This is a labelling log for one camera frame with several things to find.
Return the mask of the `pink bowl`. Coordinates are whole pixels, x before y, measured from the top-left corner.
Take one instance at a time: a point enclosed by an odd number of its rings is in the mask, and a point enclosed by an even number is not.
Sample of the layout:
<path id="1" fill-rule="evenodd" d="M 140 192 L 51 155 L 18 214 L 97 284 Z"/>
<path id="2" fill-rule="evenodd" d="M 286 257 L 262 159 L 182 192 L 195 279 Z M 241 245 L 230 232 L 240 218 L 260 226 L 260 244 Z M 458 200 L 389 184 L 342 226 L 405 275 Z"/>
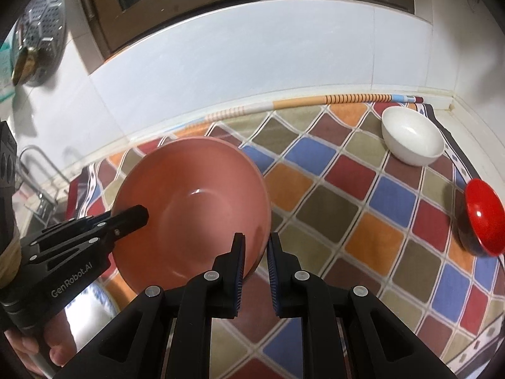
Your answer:
<path id="1" fill-rule="evenodd" d="M 136 293 L 185 285 L 211 269 L 237 233 L 246 238 L 245 276 L 263 257 L 271 225 L 266 184 L 254 161 L 226 141 L 185 138 L 146 155 L 127 174 L 111 212 L 138 204 L 148 211 L 147 224 L 112 251 Z"/>

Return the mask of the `chrome main faucet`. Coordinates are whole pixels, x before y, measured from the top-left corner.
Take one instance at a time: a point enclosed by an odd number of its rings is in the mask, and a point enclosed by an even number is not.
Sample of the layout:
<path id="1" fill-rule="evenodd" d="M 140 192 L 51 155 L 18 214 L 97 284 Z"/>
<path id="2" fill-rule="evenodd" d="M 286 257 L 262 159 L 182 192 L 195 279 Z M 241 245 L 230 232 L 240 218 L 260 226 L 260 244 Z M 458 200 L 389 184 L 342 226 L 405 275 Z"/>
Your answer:
<path id="1" fill-rule="evenodd" d="M 55 195 L 49 194 L 43 185 L 31 174 L 31 170 L 28 165 L 23 162 L 23 157 L 28 152 L 36 152 L 40 155 L 45 163 L 49 165 L 54 171 L 55 175 L 49 176 L 48 181 L 53 183 L 54 178 L 58 177 L 65 185 L 70 186 L 70 179 L 67 175 L 58 169 L 56 164 L 48 157 L 48 155 L 36 145 L 25 146 L 21 149 L 21 152 L 16 160 L 16 172 L 19 178 L 21 179 L 21 183 L 27 185 L 28 188 L 33 191 L 33 193 L 37 196 L 39 200 L 39 205 L 36 210 L 34 210 L 34 217 L 45 227 L 52 225 L 53 223 L 58 223 L 58 220 L 54 219 L 54 215 L 58 208 L 58 193 Z"/>

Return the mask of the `large blue white plate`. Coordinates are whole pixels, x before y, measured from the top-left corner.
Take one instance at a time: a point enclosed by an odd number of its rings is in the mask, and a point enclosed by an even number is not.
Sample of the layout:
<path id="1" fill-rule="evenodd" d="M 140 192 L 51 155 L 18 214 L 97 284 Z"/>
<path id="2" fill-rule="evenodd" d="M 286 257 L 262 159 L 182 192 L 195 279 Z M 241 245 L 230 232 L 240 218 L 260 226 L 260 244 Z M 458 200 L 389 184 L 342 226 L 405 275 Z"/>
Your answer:
<path id="1" fill-rule="evenodd" d="M 77 351 L 80 351 L 114 317 L 120 308 L 105 287 L 94 281 L 65 306 Z"/>

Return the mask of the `paper towel pack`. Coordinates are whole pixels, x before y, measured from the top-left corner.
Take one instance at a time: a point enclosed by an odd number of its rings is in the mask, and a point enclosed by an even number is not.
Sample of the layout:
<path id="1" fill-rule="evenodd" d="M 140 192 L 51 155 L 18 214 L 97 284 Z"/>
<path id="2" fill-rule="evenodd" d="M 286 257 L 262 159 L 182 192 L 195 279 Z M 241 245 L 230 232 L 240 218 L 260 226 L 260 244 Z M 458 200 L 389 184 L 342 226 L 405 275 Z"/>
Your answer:
<path id="1" fill-rule="evenodd" d="M 7 41 L 4 41 L 0 50 L 0 102 L 10 98 L 15 93 L 12 72 L 11 46 Z"/>

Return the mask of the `round steel steamer tray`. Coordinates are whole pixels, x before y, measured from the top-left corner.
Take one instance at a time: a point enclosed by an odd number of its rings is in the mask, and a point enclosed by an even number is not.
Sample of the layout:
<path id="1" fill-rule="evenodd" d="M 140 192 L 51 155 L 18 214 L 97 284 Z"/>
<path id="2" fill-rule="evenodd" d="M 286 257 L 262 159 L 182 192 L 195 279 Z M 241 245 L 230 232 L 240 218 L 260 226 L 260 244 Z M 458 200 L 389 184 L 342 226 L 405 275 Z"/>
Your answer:
<path id="1" fill-rule="evenodd" d="M 24 85 L 43 85 L 59 67 L 66 45 L 65 0 L 31 0 L 15 23 L 11 62 L 13 69 L 23 46 L 39 51 L 39 66 Z"/>

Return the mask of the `colourful diamond pattern mat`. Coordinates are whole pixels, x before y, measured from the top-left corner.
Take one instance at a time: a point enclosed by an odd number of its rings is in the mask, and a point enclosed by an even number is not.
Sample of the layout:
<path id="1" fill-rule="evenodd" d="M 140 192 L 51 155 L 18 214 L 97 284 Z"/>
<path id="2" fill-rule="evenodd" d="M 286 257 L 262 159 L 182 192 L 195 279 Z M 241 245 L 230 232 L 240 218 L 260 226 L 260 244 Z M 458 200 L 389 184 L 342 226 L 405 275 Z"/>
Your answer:
<path id="1" fill-rule="evenodd" d="M 189 136 L 224 140 L 266 179 L 271 228 L 329 284 L 361 284 L 461 378 L 480 375 L 504 339 L 504 272 L 457 239 L 463 191 L 478 176 L 449 132 L 445 150 L 412 167 L 386 148 L 385 103 L 315 105 L 201 123 L 84 167 L 71 216 L 98 215 L 142 158 Z"/>

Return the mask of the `brass ladle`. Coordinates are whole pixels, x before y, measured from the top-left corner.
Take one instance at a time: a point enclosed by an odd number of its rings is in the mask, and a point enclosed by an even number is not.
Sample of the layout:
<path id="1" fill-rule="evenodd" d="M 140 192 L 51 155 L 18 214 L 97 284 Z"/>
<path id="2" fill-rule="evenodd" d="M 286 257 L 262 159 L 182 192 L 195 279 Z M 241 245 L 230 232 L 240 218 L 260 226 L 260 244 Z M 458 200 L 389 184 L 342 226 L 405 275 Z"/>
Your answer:
<path id="1" fill-rule="evenodd" d="M 27 83 L 39 66 L 39 51 L 36 48 L 23 46 L 18 53 L 12 73 L 12 83 L 16 87 Z"/>

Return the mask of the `white bowl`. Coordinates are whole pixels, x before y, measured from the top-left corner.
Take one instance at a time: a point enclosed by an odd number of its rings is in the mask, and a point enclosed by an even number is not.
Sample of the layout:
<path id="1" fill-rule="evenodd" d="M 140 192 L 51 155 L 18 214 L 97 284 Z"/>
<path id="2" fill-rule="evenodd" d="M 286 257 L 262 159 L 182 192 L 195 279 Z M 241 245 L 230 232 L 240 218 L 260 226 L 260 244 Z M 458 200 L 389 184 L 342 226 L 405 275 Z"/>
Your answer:
<path id="1" fill-rule="evenodd" d="M 389 151 L 407 165 L 428 166 L 444 153 L 437 126 L 407 107 L 389 107 L 382 113 L 382 135 Z"/>

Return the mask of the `red black bowl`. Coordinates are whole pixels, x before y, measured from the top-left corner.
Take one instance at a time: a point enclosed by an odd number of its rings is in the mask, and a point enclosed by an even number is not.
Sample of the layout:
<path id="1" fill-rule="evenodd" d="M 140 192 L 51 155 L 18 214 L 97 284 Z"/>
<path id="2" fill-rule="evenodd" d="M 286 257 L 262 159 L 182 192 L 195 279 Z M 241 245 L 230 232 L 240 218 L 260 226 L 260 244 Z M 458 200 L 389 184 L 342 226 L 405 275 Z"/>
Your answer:
<path id="1" fill-rule="evenodd" d="M 504 206 L 487 182 L 471 179 L 466 184 L 457 231 L 463 248 L 475 257 L 504 254 Z"/>

